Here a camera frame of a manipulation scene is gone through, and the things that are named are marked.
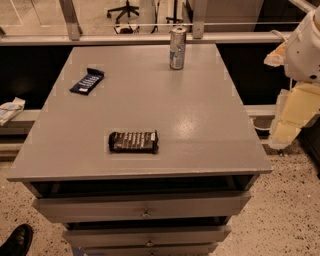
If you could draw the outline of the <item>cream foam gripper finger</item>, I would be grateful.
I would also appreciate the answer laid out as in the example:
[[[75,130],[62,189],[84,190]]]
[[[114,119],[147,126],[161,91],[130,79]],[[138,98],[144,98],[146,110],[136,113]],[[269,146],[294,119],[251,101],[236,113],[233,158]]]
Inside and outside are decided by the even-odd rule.
[[[298,82],[292,89],[282,89],[271,122],[268,145],[282,150],[291,145],[301,129],[320,110],[320,85]]]
[[[266,65],[272,67],[278,67],[284,65],[285,52],[286,52],[287,42],[281,43],[275,50],[270,52],[264,59]]]

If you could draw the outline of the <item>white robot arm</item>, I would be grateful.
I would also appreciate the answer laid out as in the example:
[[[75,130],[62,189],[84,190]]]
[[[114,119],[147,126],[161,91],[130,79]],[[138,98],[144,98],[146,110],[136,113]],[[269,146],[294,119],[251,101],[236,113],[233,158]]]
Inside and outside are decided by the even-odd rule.
[[[289,146],[320,110],[320,6],[310,11],[291,36],[269,53],[264,63],[284,66],[294,87],[282,89],[271,122],[268,145]]]

